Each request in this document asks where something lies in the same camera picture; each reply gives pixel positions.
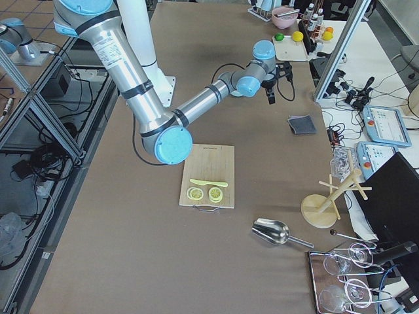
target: wooden cup stand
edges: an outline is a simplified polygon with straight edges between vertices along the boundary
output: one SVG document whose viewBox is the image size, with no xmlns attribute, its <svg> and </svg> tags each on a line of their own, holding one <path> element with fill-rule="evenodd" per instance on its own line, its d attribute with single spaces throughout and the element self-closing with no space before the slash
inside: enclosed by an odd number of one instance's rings
<svg viewBox="0 0 419 314">
<path fill-rule="evenodd" d="M 350 174 L 339 184 L 339 186 L 332 185 L 332 175 L 329 175 L 329 183 L 319 181 L 319 184 L 329 187 L 329 197 L 319 194 L 312 194 L 305 197 L 301 203 L 301 213 L 305 220 L 312 226 L 317 228 L 330 228 L 340 220 L 339 211 L 337 209 L 335 200 L 345 191 L 358 190 L 364 200 L 368 197 L 365 190 L 372 190 L 371 187 L 362 187 L 359 185 L 357 178 L 362 174 L 360 169 L 354 169 L 352 157 L 349 153 Z"/>
</svg>

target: robotic arm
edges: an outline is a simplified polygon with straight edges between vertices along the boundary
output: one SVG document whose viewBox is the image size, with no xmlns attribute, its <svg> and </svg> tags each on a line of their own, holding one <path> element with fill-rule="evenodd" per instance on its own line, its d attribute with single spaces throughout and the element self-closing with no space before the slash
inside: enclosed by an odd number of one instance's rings
<svg viewBox="0 0 419 314">
<path fill-rule="evenodd" d="M 138 120 L 145 150 L 165 164 L 178 164 L 191 152 L 192 137 L 186 129 L 190 123 L 232 92 L 253 97 L 263 82 L 276 77 L 274 46 L 259 41 L 246 69 L 223 73 L 171 112 L 163 107 L 122 32 L 113 0 L 54 0 L 54 9 L 56 31 L 92 45 Z"/>
<path fill-rule="evenodd" d="M 36 42 L 18 18 L 0 21 L 0 46 L 7 54 L 17 50 L 25 60 L 35 59 L 40 54 Z"/>
</svg>

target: label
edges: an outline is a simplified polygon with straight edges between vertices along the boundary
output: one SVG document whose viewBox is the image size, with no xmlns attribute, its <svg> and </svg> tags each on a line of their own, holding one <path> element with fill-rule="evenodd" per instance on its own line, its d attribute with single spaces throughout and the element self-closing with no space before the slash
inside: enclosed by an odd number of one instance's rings
<svg viewBox="0 0 419 314">
<path fill-rule="evenodd" d="M 93 45 L 100 61 L 102 61 L 106 70 L 124 62 L 124 50 L 121 45 L 114 40 L 110 33 L 100 42 Z"/>
<path fill-rule="evenodd" d="M 50 258 L 51 253 L 48 252 L 43 252 L 42 253 L 42 258 L 44 258 L 45 260 L 48 260 Z"/>
<path fill-rule="evenodd" d="M 416 296 L 411 296 L 411 297 L 410 297 L 410 299 L 409 299 L 409 301 L 410 301 L 412 304 L 414 304 L 414 303 L 416 303 L 416 302 L 418 301 L 418 298 L 417 298 Z"/>
</svg>

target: yellow fruit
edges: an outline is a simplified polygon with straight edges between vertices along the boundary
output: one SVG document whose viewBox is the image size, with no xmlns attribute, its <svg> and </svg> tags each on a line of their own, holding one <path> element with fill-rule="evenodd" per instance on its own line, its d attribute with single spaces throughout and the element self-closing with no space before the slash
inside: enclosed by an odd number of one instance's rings
<svg viewBox="0 0 419 314">
<path fill-rule="evenodd" d="M 299 42 L 299 41 L 302 41 L 302 39 L 304 38 L 304 35 L 300 31 L 295 31 L 293 35 L 291 36 L 291 38 L 294 41 Z"/>
<path fill-rule="evenodd" d="M 223 199 L 223 191 L 217 187 L 210 188 L 208 197 L 213 203 L 219 203 Z"/>
<path fill-rule="evenodd" d="M 192 187 L 188 188 L 188 190 L 186 191 L 186 196 L 190 200 L 199 201 L 204 197 L 204 191 L 202 191 L 201 188 L 197 188 L 195 186 L 192 186 Z"/>
<path fill-rule="evenodd" d="M 325 31 L 321 38 L 325 41 L 330 41 L 333 38 L 333 34 L 330 31 Z"/>
</svg>

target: plastic container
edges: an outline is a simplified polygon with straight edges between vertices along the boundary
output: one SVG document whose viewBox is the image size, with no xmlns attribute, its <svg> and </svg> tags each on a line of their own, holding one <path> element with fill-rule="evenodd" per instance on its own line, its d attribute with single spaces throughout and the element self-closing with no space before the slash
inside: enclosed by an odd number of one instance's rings
<svg viewBox="0 0 419 314">
<path fill-rule="evenodd" d="M 275 14 L 281 14 L 294 10 L 294 8 L 289 7 L 279 7 L 272 10 L 272 23 L 279 29 L 288 28 L 295 23 L 297 20 L 298 13 L 285 15 L 280 18 L 277 18 Z"/>
</svg>

